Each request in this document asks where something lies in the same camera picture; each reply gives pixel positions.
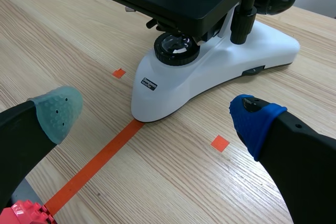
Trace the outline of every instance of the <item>label on microscope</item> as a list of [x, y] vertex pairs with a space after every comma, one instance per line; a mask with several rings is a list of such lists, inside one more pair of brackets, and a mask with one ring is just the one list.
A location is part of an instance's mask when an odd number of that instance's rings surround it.
[[158, 85], [156, 85], [154, 82], [150, 81], [149, 79], [147, 78], [143, 78], [143, 80], [141, 81], [141, 84], [145, 85], [147, 88], [151, 89], [151, 90], [155, 90], [156, 87]]

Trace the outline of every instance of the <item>microscope base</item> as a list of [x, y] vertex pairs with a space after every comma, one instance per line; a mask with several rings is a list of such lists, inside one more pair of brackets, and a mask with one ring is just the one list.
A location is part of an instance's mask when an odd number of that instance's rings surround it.
[[149, 51], [135, 74], [132, 115], [142, 122], [162, 119], [218, 84], [292, 63], [300, 49], [294, 38], [257, 21], [243, 45], [229, 37], [230, 32], [212, 38], [201, 45], [196, 60], [178, 67], [163, 64]]

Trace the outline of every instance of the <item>red lego block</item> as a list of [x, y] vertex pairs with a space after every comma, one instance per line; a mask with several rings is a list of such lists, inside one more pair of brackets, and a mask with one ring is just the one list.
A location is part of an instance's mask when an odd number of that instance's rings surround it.
[[0, 215], [0, 224], [57, 224], [45, 206], [18, 200]]
[[20, 224], [13, 210], [5, 208], [0, 215], [0, 224]]

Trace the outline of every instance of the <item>blue rubber fingertip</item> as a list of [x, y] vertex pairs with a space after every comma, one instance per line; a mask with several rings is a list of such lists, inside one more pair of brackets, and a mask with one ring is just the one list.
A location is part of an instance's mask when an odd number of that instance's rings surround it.
[[245, 145], [254, 160], [258, 161], [272, 122], [282, 112], [287, 111], [287, 108], [270, 103], [257, 112], [248, 112], [242, 101], [242, 98], [247, 97], [254, 96], [241, 94], [233, 99], [230, 103], [230, 114], [236, 131], [244, 139]]
[[35, 103], [42, 130], [55, 144], [60, 144], [66, 138], [83, 108], [80, 92], [68, 86], [29, 100]]

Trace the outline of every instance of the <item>microscope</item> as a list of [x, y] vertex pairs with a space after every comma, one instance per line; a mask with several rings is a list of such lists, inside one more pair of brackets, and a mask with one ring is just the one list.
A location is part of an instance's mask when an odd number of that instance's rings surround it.
[[198, 94], [240, 76], [291, 64], [299, 43], [255, 21], [275, 15], [295, 0], [113, 0], [127, 12], [152, 19], [163, 32], [141, 60], [132, 92], [132, 115], [162, 119]]

